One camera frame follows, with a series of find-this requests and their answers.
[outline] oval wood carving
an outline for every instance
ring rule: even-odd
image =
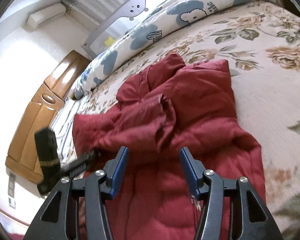
[[[44,101],[46,101],[49,104],[53,105],[53,104],[56,103],[56,101],[51,96],[49,96],[47,94],[42,94],[42,98],[43,98]]]

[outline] triangular cutout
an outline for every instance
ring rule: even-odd
[[[247,203],[251,223],[266,221],[266,215],[251,191],[247,191]]]
[[[41,216],[41,220],[44,222],[57,223],[59,218],[59,209],[62,193],[58,191],[46,207]]]

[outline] wooden headboard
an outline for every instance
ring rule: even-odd
[[[41,182],[43,175],[34,133],[50,125],[72,92],[74,82],[89,63],[90,60],[71,51],[37,90],[26,107],[8,150],[6,166],[14,173],[35,184]]]

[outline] red jacket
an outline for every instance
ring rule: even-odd
[[[238,125],[226,60],[186,66],[170,54],[129,77],[116,98],[107,113],[78,114],[73,125],[78,155],[92,148],[108,152],[93,170],[121,145],[130,150],[120,194],[107,202],[114,239],[194,238],[200,212],[191,203],[179,164],[184,146],[222,177],[248,177],[265,200],[261,148]],[[221,239],[228,219],[225,202]]]

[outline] silver screw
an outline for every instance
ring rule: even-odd
[[[247,183],[247,182],[248,182],[248,178],[246,178],[246,177],[240,177],[239,180],[240,180],[242,183]]]
[[[69,177],[63,177],[63,178],[61,179],[61,182],[62,182],[62,183],[68,183],[69,181],[70,181]]]
[[[105,174],[105,171],[103,171],[103,170],[96,171],[97,176],[103,176],[104,174]]]
[[[214,174],[213,170],[205,170],[204,173],[208,176],[212,176]]]

